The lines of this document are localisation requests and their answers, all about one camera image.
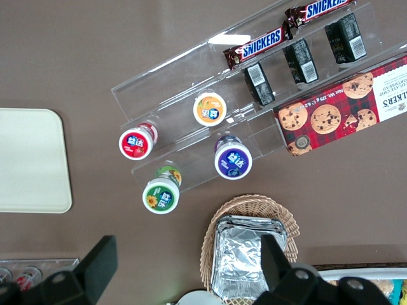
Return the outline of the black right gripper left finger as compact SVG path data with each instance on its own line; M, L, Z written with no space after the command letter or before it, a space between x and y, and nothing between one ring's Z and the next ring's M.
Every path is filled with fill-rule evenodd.
M21 291L1 285L1 304L97 304L118 269L117 240L105 235L72 271L59 271Z

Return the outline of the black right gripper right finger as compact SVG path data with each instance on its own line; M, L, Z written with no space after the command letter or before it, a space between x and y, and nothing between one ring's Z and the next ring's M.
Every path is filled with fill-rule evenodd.
M261 237L261 268L269 290L255 304L389 304L369 280L343 277L337 286L307 264L293 267L269 234Z

